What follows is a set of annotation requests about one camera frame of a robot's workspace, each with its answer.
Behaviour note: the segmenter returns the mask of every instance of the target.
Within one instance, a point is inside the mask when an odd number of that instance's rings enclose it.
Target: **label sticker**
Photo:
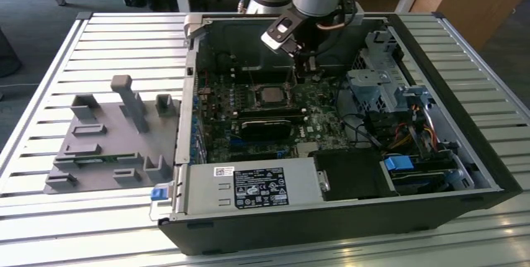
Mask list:
[[[232,173],[238,209],[289,205],[283,168],[232,170]]]
[[[232,166],[216,166],[214,168],[214,176],[232,176],[234,175],[234,167]]]

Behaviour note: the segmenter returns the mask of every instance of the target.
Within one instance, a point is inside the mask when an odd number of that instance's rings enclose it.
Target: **metal workbench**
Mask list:
[[[520,266],[530,261],[529,110],[443,19],[401,17],[514,173],[525,190],[520,196],[435,230],[187,257],[150,220],[150,188],[42,193],[76,93],[118,101],[111,78],[130,74],[144,101],[160,93],[182,94],[184,14],[95,14],[76,20],[0,155],[0,265]],[[413,76],[421,84],[419,74]]]

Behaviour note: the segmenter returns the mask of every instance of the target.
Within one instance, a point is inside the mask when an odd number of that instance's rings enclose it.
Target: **blue tab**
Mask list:
[[[385,160],[389,171],[401,171],[414,169],[413,161],[409,156],[391,156]]]
[[[167,200],[167,188],[154,188],[151,191],[151,201]]]

